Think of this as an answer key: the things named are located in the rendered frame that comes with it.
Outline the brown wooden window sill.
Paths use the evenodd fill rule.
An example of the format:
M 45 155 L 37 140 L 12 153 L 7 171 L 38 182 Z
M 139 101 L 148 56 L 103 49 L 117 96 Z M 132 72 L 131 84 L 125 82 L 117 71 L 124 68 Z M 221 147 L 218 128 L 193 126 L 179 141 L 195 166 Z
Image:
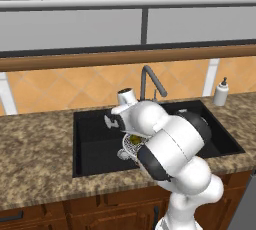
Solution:
M 0 72 L 256 56 L 256 44 L 0 58 Z

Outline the brown wooden drawer front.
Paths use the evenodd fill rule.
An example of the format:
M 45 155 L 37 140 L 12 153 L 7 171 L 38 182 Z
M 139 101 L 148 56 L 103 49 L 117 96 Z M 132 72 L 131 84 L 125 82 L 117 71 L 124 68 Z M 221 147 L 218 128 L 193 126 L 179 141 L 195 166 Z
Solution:
M 22 207 L 4 212 L 23 211 L 23 218 L 0 223 L 0 230 L 69 230 L 61 202 Z

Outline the grey sink faucet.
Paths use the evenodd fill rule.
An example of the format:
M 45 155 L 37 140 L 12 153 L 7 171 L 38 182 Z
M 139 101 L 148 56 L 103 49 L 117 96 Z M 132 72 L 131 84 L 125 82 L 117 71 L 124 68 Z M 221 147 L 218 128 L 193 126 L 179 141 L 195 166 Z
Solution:
M 140 88 L 140 100 L 143 101 L 145 99 L 146 94 L 146 75 L 149 75 L 150 79 L 154 83 L 155 87 L 159 91 L 162 97 L 166 97 L 168 95 L 166 89 L 155 75 L 150 66 L 144 65 L 141 72 L 141 88 Z

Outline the white colander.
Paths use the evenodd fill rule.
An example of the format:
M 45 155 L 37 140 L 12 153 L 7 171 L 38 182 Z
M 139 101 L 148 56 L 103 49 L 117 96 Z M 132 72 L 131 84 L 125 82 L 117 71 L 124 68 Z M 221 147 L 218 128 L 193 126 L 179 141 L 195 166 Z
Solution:
M 123 139 L 122 139 L 122 148 L 117 152 L 117 156 L 121 160 L 133 160 L 136 165 L 139 165 L 139 161 L 137 158 L 137 153 L 139 149 L 144 146 L 147 142 L 148 139 L 144 137 L 141 138 L 141 142 L 139 144 L 133 144 L 130 141 L 130 136 L 134 134 L 125 134 Z

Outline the grey dishwasher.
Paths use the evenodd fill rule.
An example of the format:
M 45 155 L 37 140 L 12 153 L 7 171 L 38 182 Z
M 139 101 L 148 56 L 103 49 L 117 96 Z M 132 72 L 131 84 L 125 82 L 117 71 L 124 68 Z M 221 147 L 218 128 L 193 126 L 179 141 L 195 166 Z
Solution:
M 250 174 L 246 190 L 227 230 L 256 230 L 256 169 Z

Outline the black sink basin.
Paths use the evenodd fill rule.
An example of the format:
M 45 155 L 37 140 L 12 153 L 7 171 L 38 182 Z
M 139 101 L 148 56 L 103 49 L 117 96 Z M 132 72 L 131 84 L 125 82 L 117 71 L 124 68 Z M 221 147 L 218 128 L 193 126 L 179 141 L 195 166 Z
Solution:
M 244 153 L 244 149 L 200 100 L 161 102 L 161 105 L 169 114 L 174 114 L 178 110 L 187 110 L 206 120 L 211 129 L 212 138 L 198 152 L 199 157 L 207 159 Z M 104 121 L 106 112 L 107 109 L 74 113 L 74 177 L 138 168 L 132 159 L 122 160 L 117 156 L 117 152 L 122 148 L 124 133 L 117 128 L 107 127 Z

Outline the brown wooden cupboard door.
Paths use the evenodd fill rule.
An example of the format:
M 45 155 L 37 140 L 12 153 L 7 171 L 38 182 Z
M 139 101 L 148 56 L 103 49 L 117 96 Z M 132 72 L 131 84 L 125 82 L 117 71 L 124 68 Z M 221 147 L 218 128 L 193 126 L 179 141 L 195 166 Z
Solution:
M 169 191 L 158 186 L 72 199 L 63 203 L 70 230 L 152 230 L 166 211 Z
M 233 214 L 245 192 L 250 172 L 220 175 L 224 193 L 220 201 L 200 206 L 195 219 L 203 230 L 227 230 Z

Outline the white soap dispenser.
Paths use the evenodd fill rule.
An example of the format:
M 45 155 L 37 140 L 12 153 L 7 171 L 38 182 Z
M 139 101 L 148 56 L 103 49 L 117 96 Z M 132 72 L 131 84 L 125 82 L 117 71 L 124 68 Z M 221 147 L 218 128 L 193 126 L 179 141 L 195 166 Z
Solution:
M 214 97 L 213 97 L 213 103 L 216 106 L 224 106 L 228 96 L 228 92 L 229 92 L 229 86 L 227 83 L 227 78 L 224 77 L 223 81 L 216 86 Z

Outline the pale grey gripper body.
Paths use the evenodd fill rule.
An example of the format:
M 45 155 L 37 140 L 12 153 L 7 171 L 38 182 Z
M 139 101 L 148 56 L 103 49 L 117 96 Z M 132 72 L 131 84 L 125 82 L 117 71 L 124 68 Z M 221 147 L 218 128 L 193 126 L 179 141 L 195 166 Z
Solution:
M 109 129 L 111 129 L 112 127 L 115 127 L 115 123 L 113 123 L 107 115 L 104 115 L 104 121 L 105 121 L 106 126 Z

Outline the grey framed window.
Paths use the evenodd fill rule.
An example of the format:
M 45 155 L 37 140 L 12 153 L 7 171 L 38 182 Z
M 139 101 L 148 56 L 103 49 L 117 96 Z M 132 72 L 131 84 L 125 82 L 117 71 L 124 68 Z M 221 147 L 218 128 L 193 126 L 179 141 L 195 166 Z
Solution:
M 256 6 L 0 12 L 0 57 L 256 43 Z

